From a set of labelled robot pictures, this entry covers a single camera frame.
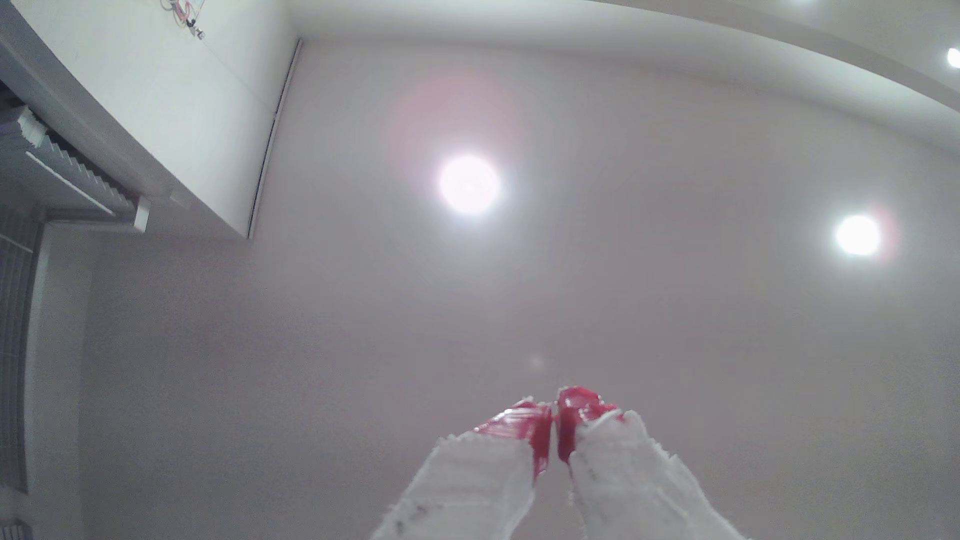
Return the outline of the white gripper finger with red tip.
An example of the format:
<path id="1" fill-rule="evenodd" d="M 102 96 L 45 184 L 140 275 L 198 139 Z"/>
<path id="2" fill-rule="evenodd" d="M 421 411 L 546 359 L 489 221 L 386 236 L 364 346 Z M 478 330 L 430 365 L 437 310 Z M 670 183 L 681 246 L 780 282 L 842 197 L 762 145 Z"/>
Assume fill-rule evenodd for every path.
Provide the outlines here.
<path id="1" fill-rule="evenodd" d="M 587 539 L 743 539 L 642 416 L 582 386 L 558 390 L 558 458 Z"/>
<path id="2" fill-rule="evenodd" d="M 371 539 L 511 539 L 549 462 L 553 407 L 523 399 L 438 442 Z"/>

